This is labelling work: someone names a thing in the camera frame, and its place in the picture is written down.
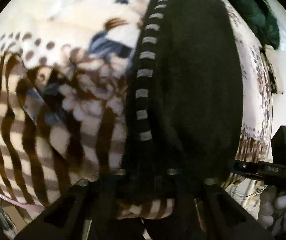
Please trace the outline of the white gloved right hand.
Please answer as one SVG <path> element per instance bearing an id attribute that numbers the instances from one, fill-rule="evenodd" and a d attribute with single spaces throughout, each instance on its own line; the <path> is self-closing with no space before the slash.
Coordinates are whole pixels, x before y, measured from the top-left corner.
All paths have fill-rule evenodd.
<path id="1" fill-rule="evenodd" d="M 260 195 L 257 221 L 273 236 L 286 232 L 286 194 L 277 193 L 274 186 L 268 186 Z"/>

